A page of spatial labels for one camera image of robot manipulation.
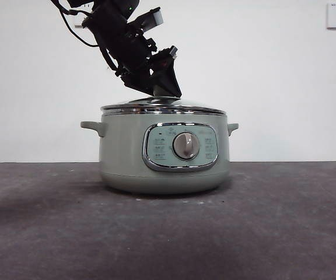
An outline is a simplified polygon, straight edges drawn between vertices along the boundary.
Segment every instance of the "side handle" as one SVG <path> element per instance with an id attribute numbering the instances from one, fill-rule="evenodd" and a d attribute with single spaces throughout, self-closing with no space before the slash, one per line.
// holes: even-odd
<path id="1" fill-rule="evenodd" d="M 81 125 L 82 128 L 87 128 L 89 130 L 95 130 L 98 132 L 99 137 L 106 136 L 107 124 L 103 122 L 95 122 L 95 121 L 82 121 Z"/>
<path id="2" fill-rule="evenodd" d="M 237 130 L 239 128 L 239 124 L 228 124 L 227 125 L 227 133 L 229 134 L 229 137 L 231 136 L 232 132 L 234 130 Z"/>

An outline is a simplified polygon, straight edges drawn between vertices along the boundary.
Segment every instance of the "black wire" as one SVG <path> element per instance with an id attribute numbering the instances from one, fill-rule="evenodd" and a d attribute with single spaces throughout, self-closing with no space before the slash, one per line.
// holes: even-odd
<path id="1" fill-rule="evenodd" d="M 69 26 L 69 24 L 68 24 L 68 22 L 67 22 L 67 19 L 65 18 L 65 16 L 64 16 L 64 13 L 61 11 L 61 16 L 62 16 L 62 18 L 63 18 L 63 20 L 64 20 L 64 23 L 65 23 L 65 25 L 66 25 L 66 27 L 68 28 L 68 30 L 77 38 L 77 39 L 79 39 L 81 42 L 83 42 L 84 44 L 86 44 L 87 46 L 89 46 L 89 47 L 92 47 L 92 48 L 96 48 L 96 47 L 99 47 L 99 45 L 91 45 L 91 44 L 89 44 L 89 43 L 87 43 L 86 41 L 84 41 L 80 36 L 78 36 L 72 29 L 71 29 L 71 27 Z"/>
<path id="2" fill-rule="evenodd" d="M 100 51 L 101 51 L 101 53 L 103 55 L 104 60 L 106 60 L 107 64 L 109 65 L 109 67 L 113 71 L 117 71 L 118 68 L 116 67 L 115 63 L 112 61 L 109 53 L 107 52 L 107 49 L 101 48 Z"/>
<path id="3" fill-rule="evenodd" d="M 84 10 L 69 10 L 68 11 L 68 15 L 71 15 L 71 16 L 76 16 L 76 15 L 78 15 L 78 13 L 83 13 L 84 15 L 86 15 L 90 18 L 92 17 L 91 13 L 85 12 Z"/>
<path id="4" fill-rule="evenodd" d="M 68 10 L 60 4 L 59 0 L 51 0 L 51 2 L 59 9 L 59 11 L 68 15 Z"/>

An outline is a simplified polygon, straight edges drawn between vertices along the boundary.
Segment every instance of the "chrome trim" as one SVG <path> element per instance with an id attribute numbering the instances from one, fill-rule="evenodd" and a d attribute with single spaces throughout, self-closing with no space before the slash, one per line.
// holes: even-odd
<path id="1" fill-rule="evenodd" d="M 206 115 L 206 116 L 225 116 L 224 113 L 211 113 L 209 111 L 195 111 L 189 108 L 169 108 L 169 107 L 151 107 L 151 108 L 115 108 L 103 110 L 105 116 L 119 115 L 146 115 L 146 114 L 176 114 L 176 115 Z"/>
<path id="2" fill-rule="evenodd" d="M 153 124 L 148 127 L 148 129 L 145 132 L 145 135 L 143 136 L 143 144 L 142 144 L 142 159 L 143 162 L 152 170 L 160 171 L 160 172 L 198 172 L 198 171 L 204 171 L 210 169 L 213 165 L 215 165 L 218 157 L 219 157 L 219 151 L 217 152 L 216 158 L 211 163 L 208 163 L 206 165 L 200 165 L 200 166 L 164 166 L 161 164 L 157 164 L 153 162 L 149 156 L 148 156 L 148 139 L 150 132 L 156 128 L 156 127 L 165 127 L 165 126 L 172 126 L 172 125 L 199 125 L 202 127 L 210 127 L 215 132 L 215 139 L 216 139 L 216 145 L 217 143 L 217 136 L 215 129 L 208 124 L 199 124 L 199 123 L 191 123 L 191 122 L 166 122 L 166 123 L 158 123 Z"/>
<path id="3" fill-rule="evenodd" d="M 102 112 L 107 113 L 109 110 L 120 109 L 148 109 L 149 111 L 160 111 L 160 109 L 178 110 L 178 111 L 193 111 L 202 113 L 213 113 L 225 115 L 224 111 L 208 108 L 203 104 L 194 104 L 188 100 L 183 100 L 178 97 L 155 96 L 144 99 L 133 100 L 121 104 L 108 105 L 101 108 Z"/>

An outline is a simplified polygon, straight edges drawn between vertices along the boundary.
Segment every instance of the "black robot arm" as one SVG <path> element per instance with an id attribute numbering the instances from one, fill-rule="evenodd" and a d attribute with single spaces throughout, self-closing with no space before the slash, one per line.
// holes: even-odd
<path id="1" fill-rule="evenodd" d="M 51 1 L 62 15 L 80 12 L 66 10 L 58 0 Z M 72 8 L 92 2 L 67 1 Z M 156 44 L 153 39 L 144 37 L 146 31 L 163 23 L 160 8 L 150 10 L 128 23 L 138 4 L 139 0 L 95 0 L 92 13 L 86 13 L 87 18 L 82 26 L 94 34 L 104 59 L 125 86 L 152 96 L 181 97 L 173 69 L 177 48 L 172 46 L 153 55 L 158 50 Z"/>

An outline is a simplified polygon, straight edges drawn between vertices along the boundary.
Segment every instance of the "pot lid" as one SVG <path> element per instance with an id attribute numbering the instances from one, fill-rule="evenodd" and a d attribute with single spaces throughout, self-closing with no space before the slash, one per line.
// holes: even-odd
<path id="1" fill-rule="evenodd" d="M 206 107 L 203 104 L 193 103 L 176 97 L 155 96 L 133 100 L 101 108 L 105 115 L 110 114 L 221 114 L 226 112 Z"/>

